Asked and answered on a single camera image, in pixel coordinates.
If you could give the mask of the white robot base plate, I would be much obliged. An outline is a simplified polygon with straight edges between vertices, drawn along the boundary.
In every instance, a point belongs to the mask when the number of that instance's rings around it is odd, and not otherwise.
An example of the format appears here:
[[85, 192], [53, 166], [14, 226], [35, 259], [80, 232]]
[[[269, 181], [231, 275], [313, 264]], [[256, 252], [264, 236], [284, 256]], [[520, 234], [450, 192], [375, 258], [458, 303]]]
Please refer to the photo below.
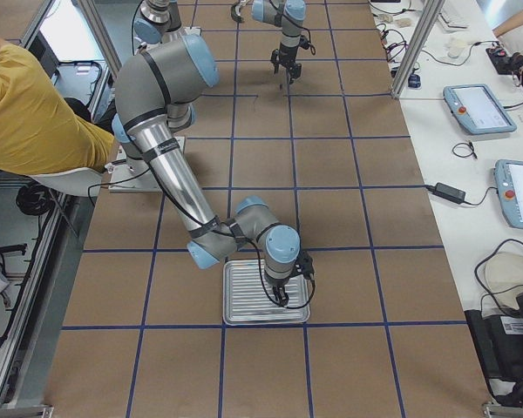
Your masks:
[[[108, 169], [111, 174], [109, 190], [111, 192], [162, 192], [154, 172], [149, 170], [142, 159], [136, 157], [138, 154], [132, 147], [132, 143], [119, 144], [117, 163], [112, 162], [112, 168]], [[189, 189], [191, 181], [194, 180], [190, 168], [182, 166], [182, 163], [178, 164], [174, 158], [171, 161], [175, 164], [173, 173], [169, 175], [161, 171], [162, 185], [173, 183], [169, 188], [171, 192]]]

